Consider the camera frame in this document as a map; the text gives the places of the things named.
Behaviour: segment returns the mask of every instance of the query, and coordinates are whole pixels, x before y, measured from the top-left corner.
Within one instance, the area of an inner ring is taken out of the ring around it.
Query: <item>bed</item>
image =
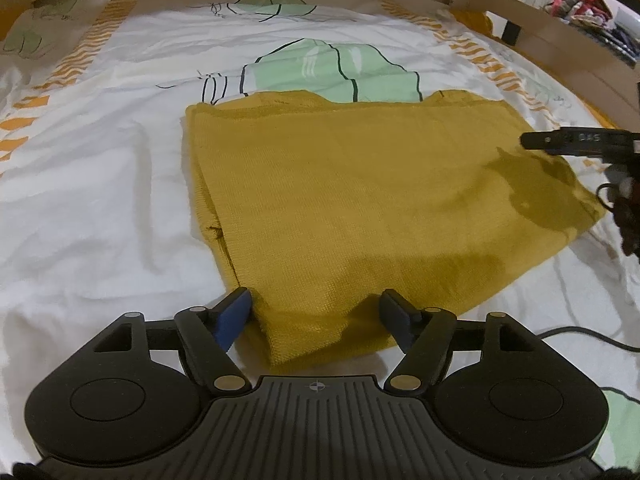
[[[640,12],[640,0],[619,1]],[[191,213],[184,110],[274,89],[255,67],[263,57],[312,40],[306,52],[344,48],[364,73],[381,64],[415,73],[420,98],[467,90],[506,101],[535,130],[640,131],[638,72],[517,0],[0,0],[0,9],[19,14],[0,43],[0,470],[38,459],[26,397],[98,330],[126,311],[165,319],[225,295]],[[488,36],[485,11],[516,27],[513,48]],[[339,61],[323,70],[340,77]],[[296,78],[290,88],[306,88]],[[568,162],[586,188],[605,181],[599,161]],[[464,317],[503,311],[533,332],[579,326],[637,347],[639,301],[638,261],[622,255],[605,216]],[[640,468],[638,354],[575,333],[548,342],[606,391],[597,462]],[[230,355],[252,380],[266,372],[242,341]],[[401,356],[394,347],[296,373],[383,381]],[[179,367],[172,354],[154,359]],[[452,370],[476,360],[457,352]]]

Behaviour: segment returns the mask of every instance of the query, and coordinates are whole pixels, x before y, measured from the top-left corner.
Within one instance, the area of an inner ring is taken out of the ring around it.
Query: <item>pile of clothes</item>
[[[640,42],[614,21],[604,0],[552,0],[544,9],[606,46],[632,68],[636,66],[640,58]]]

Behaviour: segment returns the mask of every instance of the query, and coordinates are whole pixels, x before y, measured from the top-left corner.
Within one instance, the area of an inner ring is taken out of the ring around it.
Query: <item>ribbed black plate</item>
[[[213,402],[199,427],[161,456],[118,468],[47,458],[65,480],[582,480],[587,458],[549,468],[492,463],[449,440],[417,399],[372,377],[265,377],[257,390]]]

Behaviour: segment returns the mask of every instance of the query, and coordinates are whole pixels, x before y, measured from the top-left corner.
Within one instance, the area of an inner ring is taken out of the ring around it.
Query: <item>mattress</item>
[[[38,459],[22,420],[26,397],[101,328],[126,311],[165,319],[225,295],[192,214],[188,105],[271,89],[331,92],[332,78],[316,84],[316,73],[340,77],[339,60],[319,62],[325,44],[349,52],[373,87],[387,63],[415,75],[403,92],[505,100],[535,130],[599,126],[551,76],[446,10],[418,16],[378,0],[73,0],[46,9],[18,19],[0,56],[0,470]],[[301,70],[260,65],[284,49],[302,57]],[[379,85],[375,100],[397,92]],[[605,181],[599,161],[568,161],[587,188]],[[581,326],[638,346],[640,266],[619,246],[607,216],[463,317],[499,310],[536,333]],[[596,461],[638,468],[638,354],[582,334],[548,343],[606,390],[611,416]],[[154,354],[179,368],[172,352]],[[230,355],[252,380],[267,372],[242,340]],[[390,348],[300,374],[383,381],[401,357]],[[450,370],[478,358],[457,352]]]

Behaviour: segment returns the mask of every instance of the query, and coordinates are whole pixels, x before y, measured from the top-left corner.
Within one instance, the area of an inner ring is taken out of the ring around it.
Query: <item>folded yellow garment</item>
[[[603,214],[562,158],[521,149],[513,108],[468,92],[263,92],[187,117],[198,222],[279,371],[391,345],[385,288],[460,314]]]

